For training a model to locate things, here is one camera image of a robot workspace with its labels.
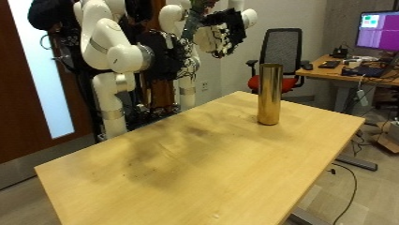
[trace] monitor screen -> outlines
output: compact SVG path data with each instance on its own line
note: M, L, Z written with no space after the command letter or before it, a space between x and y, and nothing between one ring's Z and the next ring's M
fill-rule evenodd
M399 11L362 12L357 47L399 51Z

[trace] metal cylinder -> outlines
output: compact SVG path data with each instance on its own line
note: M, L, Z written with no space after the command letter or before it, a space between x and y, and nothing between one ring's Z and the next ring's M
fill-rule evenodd
M283 66L262 64L259 68L258 122L263 125L275 125L281 111Z

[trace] desk clutter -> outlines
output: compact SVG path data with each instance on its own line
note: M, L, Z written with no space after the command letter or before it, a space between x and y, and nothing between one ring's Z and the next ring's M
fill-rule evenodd
M319 68L341 68L342 76L366 76L379 78L396 69L399 53L390 59L378 59L371 56L353 56L342 60L327 60L319 64Z

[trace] table surface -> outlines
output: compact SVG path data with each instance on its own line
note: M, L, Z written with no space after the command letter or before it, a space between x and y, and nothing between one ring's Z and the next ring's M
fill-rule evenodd
M341 64L337 68L319 68L318 66L323 64L323 62L330 60L341 60L337 58L333 58L327 54L323 55L321 58L318 58L313 63L313 70L305 70L298 69L295 74L301 76L307 76L313 78L322 78L322 79L333 79L339 81L351 81L351 82L359 82L362 79L362 76L342 76L341 71L343 68L343 64ZM399 79L398 77L398 71L392 71L388 74L386 74L382 78L365 78L365 82L367 83L380 83L383 85L394 85L399 86Z
M35 168L64 224L281 224L365 119L235 92Z

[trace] electronic equipment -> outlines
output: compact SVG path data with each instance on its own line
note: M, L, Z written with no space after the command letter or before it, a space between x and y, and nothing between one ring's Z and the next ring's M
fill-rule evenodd
M342 63L345 64L345 65L349 65L350 63L362 63L362 59L345 59L343 61L342 61Z
M355 46L399 51L399 11L362 12Z
M339 60L325 61L325 63L319 65L319 68L337 68L339 64Z
M390 73L399 63L399 53L390 60L388 65L382 66L382 62L363 62L359 67L349 68L343 67L341 74L343 76L366 76L366 77L382 77Z
M347 58L349 56L349 49L343 49L342 46L335 48L333 54L330 55L333 58Z
M358 96L358 99L361 101L362 106L368 106L370 103L367 101L366 94L365 94L363 90L357 91L357 96Z
M307 64L305 64L305 65L302 66L302 68L303 68L305 70L313 70L313 64L311 64L311 63L307 63Z

